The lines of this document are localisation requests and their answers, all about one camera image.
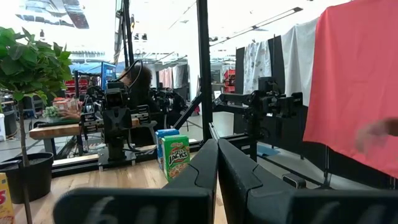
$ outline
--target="white curtain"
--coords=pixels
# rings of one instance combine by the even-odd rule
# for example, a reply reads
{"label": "white curtain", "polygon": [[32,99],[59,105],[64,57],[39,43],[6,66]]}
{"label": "white curtain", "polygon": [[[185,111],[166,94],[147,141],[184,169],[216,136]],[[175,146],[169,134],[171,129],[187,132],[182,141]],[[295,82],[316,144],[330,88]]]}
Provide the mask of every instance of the white curtain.
{"label": "white curtain", "polygon": [[285,93],[303,93],[303,104],[310,104],[315,29],[318,18],[299,24],[282,35],[285,65]]}
{"label": "white curtain", "polygon": [[258,79],[271,77],[271,56],[268,41],[249,44],[244,56],[243,94],[258,90]]}

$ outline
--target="concrete floor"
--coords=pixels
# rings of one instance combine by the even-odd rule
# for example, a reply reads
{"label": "concrete floor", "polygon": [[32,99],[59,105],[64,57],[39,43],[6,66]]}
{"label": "concrete floor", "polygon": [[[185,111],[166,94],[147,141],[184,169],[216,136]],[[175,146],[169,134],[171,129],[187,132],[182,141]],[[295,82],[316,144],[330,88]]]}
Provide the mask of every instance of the concrete floor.
{"label": "concrete floor", "polygon": [[[217,112],[213,113],[213,123],[216,126],[217,132],[220,137],[230,136],[233,134],[233,114],[227,112]],[[25,130],[28,132],[29,122],[25,124]],[[185,124],[180,128],[180,133],[187,135],[190,139],[196,139],[197,141],[203,140],[203,130],[202,130],[202,120],[201,116],[194,116],[188,119],[188,128]],[[55,138],[56,146],[64,146],[65,143],[70,139],[70,137],[64,138]],[[31,139],[29,135],[26,139],[28,153],[36,153],[40,151],[44,151],[43,141],[36,141]],[[277,149],[279,153],[274,156],[269,156],[269,159],[272,159],[279,164],[283,164],[284,166],[293,169],[303,175],[311,177],[314,180],[319,182],[323,182],[323,172],[318,169],[315,165],[313,165],[308,160],[301,160],[299,155],[294,153],[285,151],[283,149]],[[17,156],[21,153],[20,150],[20,142],[19,135],[16,136],[15,140],[9,140],[5,142],[0,142],[0,161],[4,161],[6,159],[10,159],[12,157]],[[278,177],[282,177],[283,174],[288,174],[289,172],[285,169],[282,169],[270,162],[257,158],[257,162],[263,166],[266,170],[273,173]],[[333,175],[331,177],[331,186],[334,189],[370,189],[370,187],[358,184],[356,182],[352,182],[350,180],[337,177]],[[313,189],[318,187],[315,184],[307,182],[307,187]]]}

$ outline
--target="box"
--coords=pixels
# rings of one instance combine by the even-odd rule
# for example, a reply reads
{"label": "box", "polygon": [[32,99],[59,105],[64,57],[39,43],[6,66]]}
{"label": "box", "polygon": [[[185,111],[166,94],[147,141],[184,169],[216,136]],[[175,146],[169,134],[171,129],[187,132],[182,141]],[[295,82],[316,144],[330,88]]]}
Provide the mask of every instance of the box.
{"label": "box", "polygon": [[176,134],[180,134],[180,132],[174,128],[158,130],[155,132],[156,148],[157,148],[157,162],[159,163],[159,167],[161,170],[163,170],[163,149],[162,149],[161,140],[165,136],[172,136],[172,135],[176,135]]}
{"label": "box", "polygon": [[5,173],[0,173],[0,223],[15,223],[14,209]]}
{"label": "box", "polygon": [[163,168],[168,181],[178,176],[190,161],[189,138],[184,135],[162,138]]}

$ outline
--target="table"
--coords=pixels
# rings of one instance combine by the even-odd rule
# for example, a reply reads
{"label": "table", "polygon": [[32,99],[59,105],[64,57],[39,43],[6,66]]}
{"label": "table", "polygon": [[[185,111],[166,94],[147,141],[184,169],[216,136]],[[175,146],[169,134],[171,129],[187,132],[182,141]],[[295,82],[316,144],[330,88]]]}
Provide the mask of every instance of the table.
{"label": "table", "polygon": [[[138,124],[138,119],[132,119],[134,128],[150,128],[151,133],[154,132],[153,127],[157,124],[156,121],[151,121],[150,124]],[[57,155],[54,138],[65,137],[65,136],[80,136],[81,131],[79,124],[67,124],[52,127],[34,128],[29,131],[29,137],[35,140],[43,140],[44,149],[46,152],[51,152],[55,156]]]}
{"label": "table", "polygon": [[[52,210],[55,202],[69,190],[79,187],[161,188],[167,183],[156,160],[140,162],[135,166],[96,170],[52,179],[51,192],[30,203],[33,223],[53,224]],[[16,223],[25,223],[24,205],[14,205]],[[220,185],[217,183],[215,202],[216,224],[227,224]]]}

